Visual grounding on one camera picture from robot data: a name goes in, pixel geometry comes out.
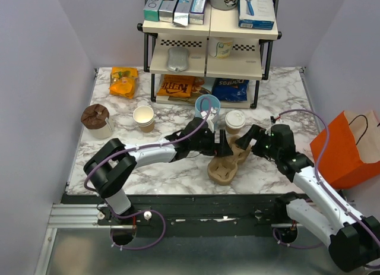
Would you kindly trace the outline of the blue doritos bag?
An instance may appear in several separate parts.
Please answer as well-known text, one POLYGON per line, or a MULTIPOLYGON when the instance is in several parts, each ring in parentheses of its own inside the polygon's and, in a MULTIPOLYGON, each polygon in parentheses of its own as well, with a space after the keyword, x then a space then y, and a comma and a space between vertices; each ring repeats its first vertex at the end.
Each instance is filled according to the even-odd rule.
POLYGON ((249 80, 217 78, 212 88, 212 95, 219 101, 244 102, 248 99, 249 80))

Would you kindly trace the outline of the orange yellow snack bag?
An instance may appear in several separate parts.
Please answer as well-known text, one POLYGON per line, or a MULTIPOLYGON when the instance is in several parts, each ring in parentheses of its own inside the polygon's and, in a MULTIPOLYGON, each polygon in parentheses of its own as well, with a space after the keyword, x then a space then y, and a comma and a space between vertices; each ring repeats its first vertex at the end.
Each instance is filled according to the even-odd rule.
POLYGON ((133 99, 137 89, 138 70, 136 68, 113 67, 110 73, 109 93, 133 99))

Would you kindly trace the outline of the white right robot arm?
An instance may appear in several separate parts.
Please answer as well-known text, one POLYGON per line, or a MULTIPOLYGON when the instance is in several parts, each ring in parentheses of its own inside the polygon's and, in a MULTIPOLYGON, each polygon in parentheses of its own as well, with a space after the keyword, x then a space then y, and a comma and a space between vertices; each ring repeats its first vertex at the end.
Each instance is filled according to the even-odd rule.
POLYGON ((357 211, 315 171, 314 163, 296 150, 288 125, 275 124, 269 131, 253 125, 235 144, 246 149, 251 140, 256 141, 251 152, 273 160, 280 173, 315 204, 311 207, 295 193, 288 193, 273 208, 277 221, 292 219, 304 226, 327 247, 341 271, 369 268, 379 259, 379 221, 357 211))

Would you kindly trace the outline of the brown cookie snack bag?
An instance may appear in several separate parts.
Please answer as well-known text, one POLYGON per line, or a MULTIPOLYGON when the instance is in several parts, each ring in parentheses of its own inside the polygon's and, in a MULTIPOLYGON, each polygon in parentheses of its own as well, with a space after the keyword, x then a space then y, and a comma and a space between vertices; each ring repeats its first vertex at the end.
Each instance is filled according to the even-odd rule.
POLYGON ((168 100, 173 102, 186 102, 193 105, 200 96, 212 94, 215 81, 216 79, 213 77, 196 77, 189 97, 169 97, 168 100))

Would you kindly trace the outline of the cream black shelf rack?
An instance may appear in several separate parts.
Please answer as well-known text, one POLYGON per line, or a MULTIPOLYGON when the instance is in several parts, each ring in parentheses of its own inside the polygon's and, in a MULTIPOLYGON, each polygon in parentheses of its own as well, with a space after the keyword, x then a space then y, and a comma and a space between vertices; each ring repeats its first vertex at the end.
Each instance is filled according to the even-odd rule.
POLYGON ((281 39, 277 25, 271 30, 243 29, 236 25, 238 11, 222 11, 207 6, 205 22, 179 27, 170 23, 144 21, 137 25, 144 34, 144 71, 151 75, 150 99, 157 103, 168 103, 165 97, 156 95, 155 76, 170 74, 166 64, 169 48, 182 47, 189 50, 188 69, 181 75, 244 79, 254 81, 252 94, 242 104, 223 102, 224 108, 251 108, 258 105, 260 82, 270 74, 273 43, 281 39), (229 37, 233 49, 226 59, 215 59, 208 54, 211 39, 229 37))

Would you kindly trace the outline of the single white cup lid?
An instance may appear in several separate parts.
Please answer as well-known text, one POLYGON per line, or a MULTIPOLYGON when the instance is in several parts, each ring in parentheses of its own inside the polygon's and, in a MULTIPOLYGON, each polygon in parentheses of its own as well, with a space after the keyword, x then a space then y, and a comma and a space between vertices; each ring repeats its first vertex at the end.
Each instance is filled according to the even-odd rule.
POLYGON ((232 110, 226 114, 225 122, 231 129, 241 129, 245 125, 246 118, 242 111, 232 110))

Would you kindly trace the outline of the orange paper bag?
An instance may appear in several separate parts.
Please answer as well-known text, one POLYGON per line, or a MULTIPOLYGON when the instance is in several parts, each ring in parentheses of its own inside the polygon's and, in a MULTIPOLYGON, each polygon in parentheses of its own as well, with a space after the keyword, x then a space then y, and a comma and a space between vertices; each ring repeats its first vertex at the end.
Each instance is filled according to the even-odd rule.
POLYGON ((313 158, 321 156, 319 172, 335 189, 350 189, 379 175, 379 119, 374 111, 341 112, 310 143, 313 158))

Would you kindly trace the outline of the teal toothpaste box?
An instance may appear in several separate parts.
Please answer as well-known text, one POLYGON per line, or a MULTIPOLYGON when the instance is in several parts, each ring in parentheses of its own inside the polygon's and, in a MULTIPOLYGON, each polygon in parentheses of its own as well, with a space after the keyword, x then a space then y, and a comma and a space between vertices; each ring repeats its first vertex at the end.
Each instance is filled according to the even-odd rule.
POLYGON ((147 0, 144 7, 144 19, 147 21, 159 21, 159 9, 164 0, 147 0))

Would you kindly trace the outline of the blue cylindrical sugar container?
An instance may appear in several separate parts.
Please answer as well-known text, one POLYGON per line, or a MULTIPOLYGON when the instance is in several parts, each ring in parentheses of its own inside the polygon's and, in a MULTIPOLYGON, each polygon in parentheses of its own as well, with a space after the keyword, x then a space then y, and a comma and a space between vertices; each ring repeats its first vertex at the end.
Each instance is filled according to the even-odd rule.
POLYGON ((195 102, 195 117, 203 118, 203 113, 208 111, 209 113, 220 113, 221 104, 218 98, 211 94, 205 94, 197 98, 195 102))

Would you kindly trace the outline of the orange kettle chips bag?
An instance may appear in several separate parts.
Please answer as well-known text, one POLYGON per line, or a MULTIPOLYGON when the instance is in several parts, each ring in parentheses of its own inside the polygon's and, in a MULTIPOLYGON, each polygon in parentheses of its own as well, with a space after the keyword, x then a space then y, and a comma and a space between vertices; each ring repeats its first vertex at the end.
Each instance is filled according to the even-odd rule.
POLYGON ((166 74, 163 76, 163 80, 157 92, 157 95, 180 98, 190 97, 194 82, 195 77, 193 76, 166 74))

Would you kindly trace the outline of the blue razor package box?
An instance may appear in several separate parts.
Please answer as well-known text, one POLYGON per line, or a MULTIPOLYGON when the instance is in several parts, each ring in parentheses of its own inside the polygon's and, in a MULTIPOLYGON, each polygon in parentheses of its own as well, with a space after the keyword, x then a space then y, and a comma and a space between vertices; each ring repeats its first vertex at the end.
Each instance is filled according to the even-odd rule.
POLYGON ((238 26, 240 28, 272 30, 275 21, 273 0, 239 0, 238 26))

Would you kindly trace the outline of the silver blue toothpaste box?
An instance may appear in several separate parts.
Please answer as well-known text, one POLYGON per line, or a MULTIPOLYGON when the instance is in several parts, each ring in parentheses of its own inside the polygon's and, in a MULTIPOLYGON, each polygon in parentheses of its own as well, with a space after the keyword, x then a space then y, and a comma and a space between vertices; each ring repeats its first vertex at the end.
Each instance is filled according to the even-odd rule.
POLYGON ((178 0, 174 11, 173 23, 176 26, 186 27, 189 24, 189 13, 193 0, 178 0))

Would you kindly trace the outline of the kraft paper cup stack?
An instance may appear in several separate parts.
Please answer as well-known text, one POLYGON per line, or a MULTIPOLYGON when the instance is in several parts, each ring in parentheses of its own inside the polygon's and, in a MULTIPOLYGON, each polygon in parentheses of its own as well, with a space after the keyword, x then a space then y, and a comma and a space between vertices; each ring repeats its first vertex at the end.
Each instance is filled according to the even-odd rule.
POLYGON ((133 112, 133 119, 142 132, 152 132, 154 129, 154 111, 150 106, 139 106, 133 112))

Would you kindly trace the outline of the single kraft paper cup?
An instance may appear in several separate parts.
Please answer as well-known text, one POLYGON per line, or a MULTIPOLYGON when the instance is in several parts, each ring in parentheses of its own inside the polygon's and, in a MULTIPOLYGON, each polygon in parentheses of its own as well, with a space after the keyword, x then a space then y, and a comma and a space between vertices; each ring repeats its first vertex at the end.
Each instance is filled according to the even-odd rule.
POLYGON ((229 134, 236 135, 240 132, 242 127, 231 127, 230 125, 226 124, 226 131, 229 134))

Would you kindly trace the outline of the brown pulp cup carrier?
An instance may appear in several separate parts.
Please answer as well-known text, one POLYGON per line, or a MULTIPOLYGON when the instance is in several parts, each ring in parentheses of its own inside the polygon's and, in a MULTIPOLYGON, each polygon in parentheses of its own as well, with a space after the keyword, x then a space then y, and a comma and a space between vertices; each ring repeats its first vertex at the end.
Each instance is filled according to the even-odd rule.
POLYGON ((207 166, 208 177, 218 185, 230 185, 237 174, 239 165, 245 162, 251 152, 250 145, 243 150, 235 144, 238 138, 240 138, 239 135, 234 135, 228 140, 233 151, 232 156, 214 157, 207 166))

